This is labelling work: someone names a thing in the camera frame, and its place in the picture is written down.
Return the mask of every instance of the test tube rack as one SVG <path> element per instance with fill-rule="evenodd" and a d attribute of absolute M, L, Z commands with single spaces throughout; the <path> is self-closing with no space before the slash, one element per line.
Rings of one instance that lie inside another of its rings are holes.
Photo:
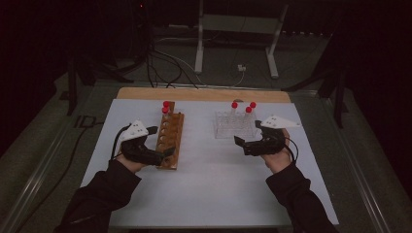
<path fill-rule="evenodd" d="M 255 128 L 255 112 L 252 112 L 247 119 L 242 113 L 215 112 L 215 138 L 233 138 L 233 136 L 255 138 L 257 129 Z"/>
<path fill-rule="evenodd" d="M 169 101 L 169 112 L 161 118 L 155 150 L 163 152 L 166 149 L 175 148 L 175 151 L 173 155 L 165 157 L 160 166 L 156 166 L 157 169 L 178 169 L 179 150 L 185 115 L 182 113 L 175 114 L 174 110 L 175 102 Z"/>

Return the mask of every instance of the white plug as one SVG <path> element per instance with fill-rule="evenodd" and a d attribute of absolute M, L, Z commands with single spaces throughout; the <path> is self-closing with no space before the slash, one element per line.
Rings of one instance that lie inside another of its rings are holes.
<path fill-rule="evenodd" d="M 239 64 L 239 65 L 237 65 L 237 70 L 241 71 L 241 72 L 246 71 L 246 66 L 242 65 L 242 64 Z"/>

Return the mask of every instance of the table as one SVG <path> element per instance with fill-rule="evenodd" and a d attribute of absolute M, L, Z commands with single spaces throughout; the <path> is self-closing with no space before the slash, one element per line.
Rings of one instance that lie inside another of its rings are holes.
<path fill-rule="evenodd" d="M 95 172 L 107 167 L 116 134 L 136 119 L 136 113 L 140 113 L 138 117 L 146 126 L 152 126 L 160 123 L 161 115 L 157 113 L 163 100 L 173 100 L 175 110 L 185 114 L 185 125 L 177 171 L 157 170 L 152 166 L 139 172 L 143 180 L 130 203 L 113 212 L 112 227 L 249 228 L 291 224 L 285 208 L 266 186 L 264 180 L 271 174 L 262 159 L 243 155 L 232 139 L 215 139 L 212 127 L 205 127 L 213 118 L 209 112 L 234 99 L 243 100 L 244 104 L 257 102 L 257 117 L 276 109 L 284 115 L 280 117 L 300 121 L 288 94 L 281 91 L 140 87 L 120 90 L 82 185 L 86 185 Z M 330 221 L 338 224 L 303 127 L 288 129 L 299 146 L 297 166 L 312 181 L 312 190 L 323 202 Z M 155 141 L 156 136 L 150 136 L 146 146 L 153 149 Z"/>

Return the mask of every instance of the wooden edge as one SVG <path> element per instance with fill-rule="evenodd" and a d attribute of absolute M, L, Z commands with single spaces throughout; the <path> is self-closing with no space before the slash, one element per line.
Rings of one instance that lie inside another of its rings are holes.
<path fill-rule="evenodd" d="M 233 101 L 260 103 L 290 103 L 285 91 L 237 90 L 237 89 L 195 89 L 195 88 L 150 88 L 123 87 L 118 99 L 172 100 L 172 101 Z"/>

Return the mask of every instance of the metal stand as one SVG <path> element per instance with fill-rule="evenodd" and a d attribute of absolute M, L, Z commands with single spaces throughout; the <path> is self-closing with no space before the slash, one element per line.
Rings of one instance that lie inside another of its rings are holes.
<path fill-rule="evenodd" d="M 219 31 L 234 31 L 234 32 L 252 32 L 273 34 L 273 41 L 270 47 L 266 48 L 267 63 L 270 70 L 270 77 L 278 79 L 278 69 L 276 67 L 273 53 L 279 36 L 282 31 L 282 25 L 285 19 L 289 5 L 284 5 L 282 12 L 278 18 L 264 17 L 233 17 L 233 16 L 218 16 L 208 15 L 203 13 L 203 0 L 199 3 L 199 25 L 196 61 L 194 64 L 194 72 L 202 73 L 203 67 L 203 30 L 219 30 Z"/>

